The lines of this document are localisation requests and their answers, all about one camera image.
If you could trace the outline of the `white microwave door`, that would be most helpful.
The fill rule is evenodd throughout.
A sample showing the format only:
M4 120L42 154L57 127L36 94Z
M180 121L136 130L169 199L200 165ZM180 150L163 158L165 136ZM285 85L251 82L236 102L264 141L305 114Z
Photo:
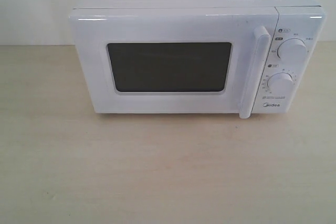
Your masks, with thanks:
M69 21L97 113L250 117L273 7L88 9Z

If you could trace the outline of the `white Midea microwave oven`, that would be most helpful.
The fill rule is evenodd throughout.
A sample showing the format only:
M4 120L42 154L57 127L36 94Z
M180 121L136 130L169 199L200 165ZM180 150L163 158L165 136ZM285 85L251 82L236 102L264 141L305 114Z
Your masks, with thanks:
M314 0L81 0L72 10L240 7L273 7L279 14L252 114L285 113L290 108L325 21L323 8ZM302 62L283 62L277 50L283 42L293 38L305 43L308 55ZM293 88L287 93L272 93L267 81L282 72L291 75Z

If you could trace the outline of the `white lower timer knob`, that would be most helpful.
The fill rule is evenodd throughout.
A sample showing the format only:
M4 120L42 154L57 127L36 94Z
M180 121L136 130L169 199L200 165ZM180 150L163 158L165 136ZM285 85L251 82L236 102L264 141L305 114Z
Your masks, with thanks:
M268 79L267 87L272 93L287 93L293 88L293 79L288 73L277 73Z

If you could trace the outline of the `white upper power knob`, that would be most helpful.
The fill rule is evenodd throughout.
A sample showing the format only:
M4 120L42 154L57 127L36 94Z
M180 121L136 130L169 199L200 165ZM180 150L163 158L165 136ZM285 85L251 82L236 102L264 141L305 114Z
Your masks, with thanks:
M283 62L302 62L308 55L308 50L301 39L293 38L286 40L279 46L277 55Z

